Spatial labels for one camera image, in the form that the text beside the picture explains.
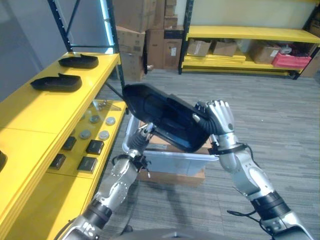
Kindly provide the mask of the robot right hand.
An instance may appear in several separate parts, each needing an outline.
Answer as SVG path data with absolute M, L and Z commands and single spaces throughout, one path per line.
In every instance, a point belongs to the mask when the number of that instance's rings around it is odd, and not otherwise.
M 221 149 L 235 147 L 238 140 L 235 135 L 235 119 L 228 102 L 223 100 L 198 102 L 196 107 L 206 117 L 193 113 L 192 118 L 218 147 Z

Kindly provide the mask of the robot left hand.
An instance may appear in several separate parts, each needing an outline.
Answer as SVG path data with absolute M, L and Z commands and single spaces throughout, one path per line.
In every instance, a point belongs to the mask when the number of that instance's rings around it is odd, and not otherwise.
M 142 156 L 150 139 L 154 135 L 154 128 L 152 123 L 139 127 L 128 141 L 129 149 L 137 151 L 139 155 Z

